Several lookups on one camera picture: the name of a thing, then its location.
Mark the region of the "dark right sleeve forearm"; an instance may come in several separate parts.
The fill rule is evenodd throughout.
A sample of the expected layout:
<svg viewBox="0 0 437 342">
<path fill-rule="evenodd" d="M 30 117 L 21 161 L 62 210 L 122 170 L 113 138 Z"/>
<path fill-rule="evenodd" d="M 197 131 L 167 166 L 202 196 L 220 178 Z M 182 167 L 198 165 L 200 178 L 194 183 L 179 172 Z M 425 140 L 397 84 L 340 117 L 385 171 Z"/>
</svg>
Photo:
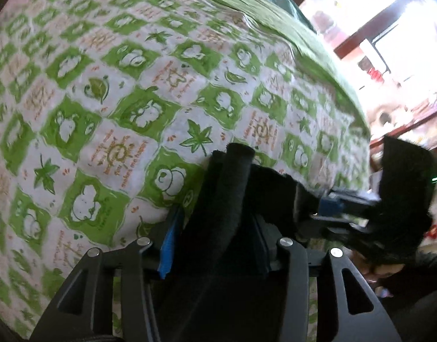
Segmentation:
<svg viewBox="0 0 437 342">
<path fill-rule="evenodd" d="M 437 254 L 416 254 L 383 279 L 391 294 L 381 300 L 403 341 L 437 341 Z"/>
</svg>

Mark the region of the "right hand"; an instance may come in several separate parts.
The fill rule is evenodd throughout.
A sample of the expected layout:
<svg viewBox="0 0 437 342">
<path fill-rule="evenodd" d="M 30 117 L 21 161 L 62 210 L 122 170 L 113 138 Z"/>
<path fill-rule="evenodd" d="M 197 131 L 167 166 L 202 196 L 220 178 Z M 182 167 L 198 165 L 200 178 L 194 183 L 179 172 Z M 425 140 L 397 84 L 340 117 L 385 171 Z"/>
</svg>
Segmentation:
<svg viewBox="0 0 437 342">
<path fill-rule="evenodd" d="M 381 281 L 400 272 L 404 267 L 403 264 L 374 264 L 355 250 L 351 251 L 350 260 L 365 278 L 377 297 L 382 299 L 393 297 L 391 292 L 381 285 Z"/>
</svg>

